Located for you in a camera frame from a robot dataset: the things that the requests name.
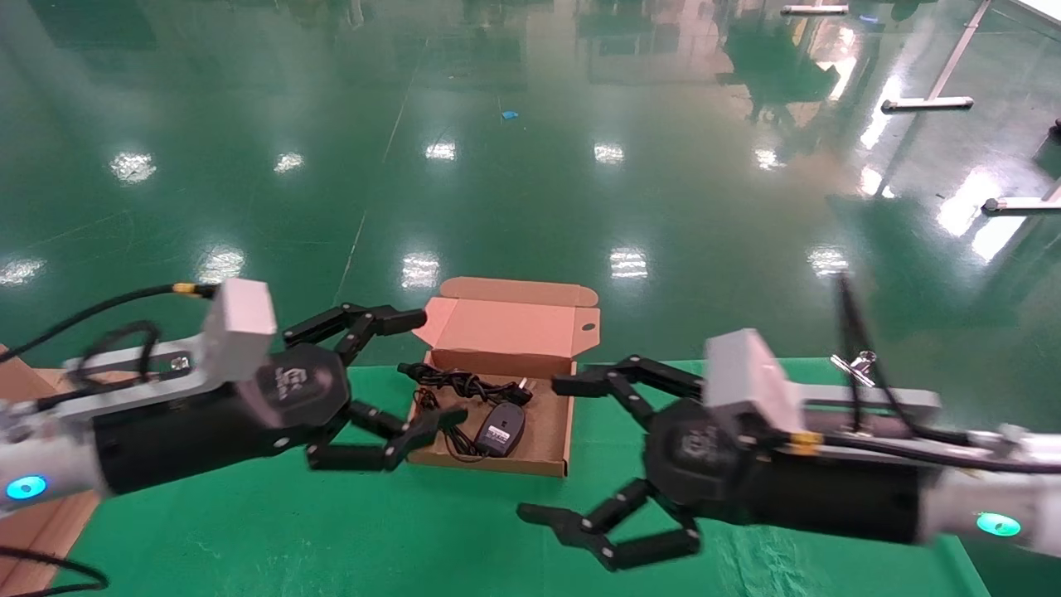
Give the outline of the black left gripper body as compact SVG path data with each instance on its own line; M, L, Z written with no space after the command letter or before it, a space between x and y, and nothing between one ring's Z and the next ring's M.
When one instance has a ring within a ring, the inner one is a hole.
M95 453L114 495L174 482L311 444L340 431L347 370L330 349L276 352L247 381L92 420Z

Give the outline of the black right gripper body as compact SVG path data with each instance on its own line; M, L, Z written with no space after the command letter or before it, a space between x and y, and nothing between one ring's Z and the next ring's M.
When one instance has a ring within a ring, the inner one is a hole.
M897 544L920 540L923 468L797 456L758 412L675 401L649 422L645 473L682 519Z

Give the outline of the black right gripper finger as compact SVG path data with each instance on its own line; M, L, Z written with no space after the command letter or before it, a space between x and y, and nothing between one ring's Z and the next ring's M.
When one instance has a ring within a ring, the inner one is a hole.
M656 411L636 389L639 385L677 398L698 398L705 390L705 377L638 355L614 364L591 366L579 373L552 377L552 390L557 396L611 396L641 428L648 431Z
M677 528L624 541L610 540L609 532L649 502L673 519ZM516 507L516 516L527 524L547 527L561 545L595 556L601 566L613 573L689 558L701 549L700 527L695 517L662 496L644 478L630 480L588 514L524 502Z

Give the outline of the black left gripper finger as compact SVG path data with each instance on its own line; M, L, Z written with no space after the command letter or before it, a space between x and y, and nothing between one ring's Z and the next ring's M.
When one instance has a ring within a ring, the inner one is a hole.
M465 408L421 410L412 420L401 420L373 405L352 401L338 417L306 447L308 467L313 471L390 472L418 449L431 446L440 431L451 431L468 417ZM383 444L337 444L333 440L345 425L382 438Z
M337 337L332 351L340 356L343 366L351 366L373 337L413 332L427 321L428 314L422 309L398 310L390 305L363 308L356 303L342 303L284 329L282 341L286 348L292 348L300 344L317 345Z

